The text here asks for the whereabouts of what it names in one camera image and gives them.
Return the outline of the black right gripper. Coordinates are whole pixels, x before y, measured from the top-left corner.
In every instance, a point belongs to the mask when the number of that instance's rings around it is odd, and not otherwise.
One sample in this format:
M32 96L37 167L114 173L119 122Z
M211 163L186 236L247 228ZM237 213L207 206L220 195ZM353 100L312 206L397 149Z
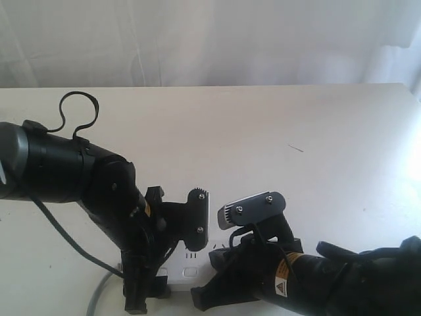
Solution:
M209 259L216 274L204 286L190 290L200 311L239 303L289 303L303 289L292 269L302 256L285 219L266 219L235 230L227 248L213 250Z

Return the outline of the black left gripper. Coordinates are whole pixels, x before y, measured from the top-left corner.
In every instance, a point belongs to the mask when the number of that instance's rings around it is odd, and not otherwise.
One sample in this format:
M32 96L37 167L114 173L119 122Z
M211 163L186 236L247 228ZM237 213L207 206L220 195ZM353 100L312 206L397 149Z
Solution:
M124 310L147 312L146 296L169 298L168 277L158 276L159 268L183 241L184 202L163 201L160 186L149 187L143 196L132 188L113 187L119 224Z

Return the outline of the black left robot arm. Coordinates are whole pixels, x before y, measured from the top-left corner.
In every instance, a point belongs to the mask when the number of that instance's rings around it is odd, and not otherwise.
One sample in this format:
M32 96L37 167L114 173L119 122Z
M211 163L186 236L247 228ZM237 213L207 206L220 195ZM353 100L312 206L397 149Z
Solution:
M88 140L53 135L25 121L1 123L1 198L48 203L77 203L121 253L125 310L147 313L147 298L168 293L158 270L183 242L191 251L207 244L197 235L207 226L208 197L192 190L185 203L163 201L163 190L136 186L134 164Z

